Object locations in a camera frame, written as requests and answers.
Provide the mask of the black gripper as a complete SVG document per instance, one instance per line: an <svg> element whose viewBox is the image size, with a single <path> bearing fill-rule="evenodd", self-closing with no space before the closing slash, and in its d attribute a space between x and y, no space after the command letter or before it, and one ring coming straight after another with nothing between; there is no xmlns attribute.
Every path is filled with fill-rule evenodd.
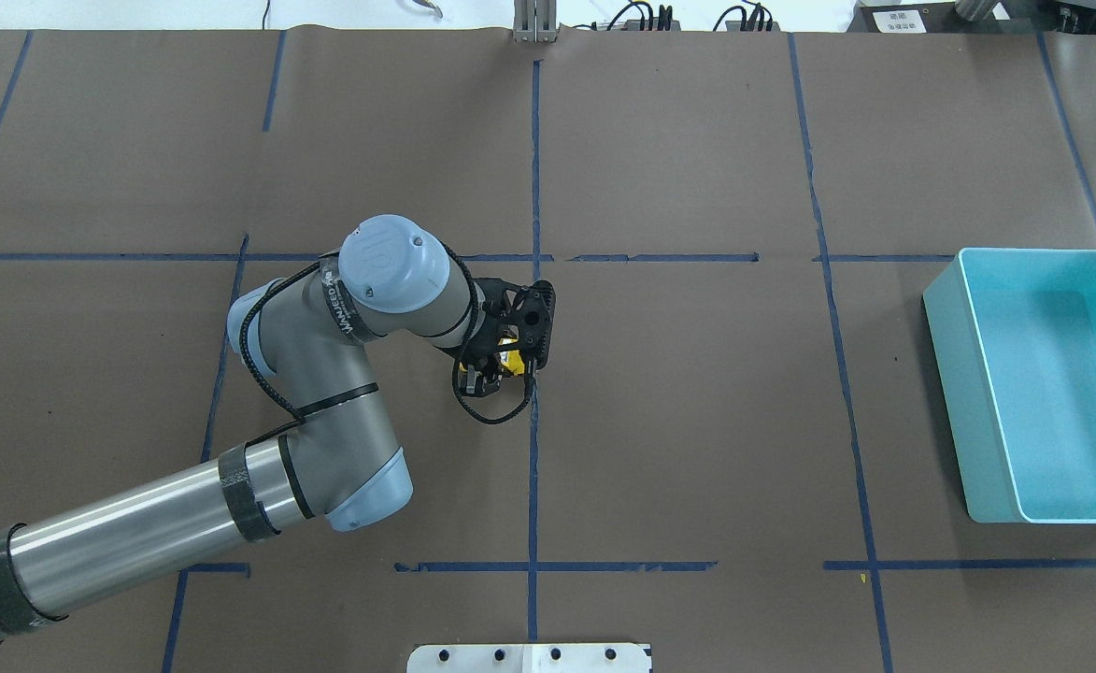
<svg viewBox="0 0 1096 673"><path fill-rule="evenodd" d="M454 356L463 355L455 372L463 375L463 397L483 399L500 391L504 370L496 361L496 341L504 324L482 309L470 309L463 315L463 327L469 332L469 344L463 342Z"/></svg>

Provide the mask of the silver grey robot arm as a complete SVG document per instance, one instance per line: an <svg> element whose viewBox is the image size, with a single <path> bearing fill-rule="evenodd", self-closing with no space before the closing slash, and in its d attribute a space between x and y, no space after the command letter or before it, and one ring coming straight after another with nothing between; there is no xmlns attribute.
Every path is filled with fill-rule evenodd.
<svg viewBox="0 0 1096 673"><path fill-rule="evenodd" d="M412 481L365 345L397 331L427 340L452 358L452 392L467 408L506 375L504 320L550 295L547 284L472 277L399 216L368 219L289 278L240 295L221 356L243 361L286 422L183 472L2 528L0 645L305 520L357 531L393 514Z"/></svg>

